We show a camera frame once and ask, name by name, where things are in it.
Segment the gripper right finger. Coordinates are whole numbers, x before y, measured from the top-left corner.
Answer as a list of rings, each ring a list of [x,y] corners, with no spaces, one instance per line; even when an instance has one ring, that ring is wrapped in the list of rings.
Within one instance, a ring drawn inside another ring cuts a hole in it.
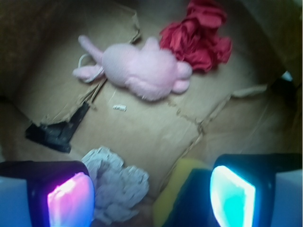
[[[214,216],[222,227],[301,227],[301,154],[219,156],[210,178]]]

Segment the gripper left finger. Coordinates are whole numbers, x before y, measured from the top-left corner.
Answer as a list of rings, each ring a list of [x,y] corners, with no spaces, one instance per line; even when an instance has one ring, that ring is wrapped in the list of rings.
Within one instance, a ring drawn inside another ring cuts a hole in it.
[[[2,227],[89,227],[95,188],[80,161],[0,164]]]

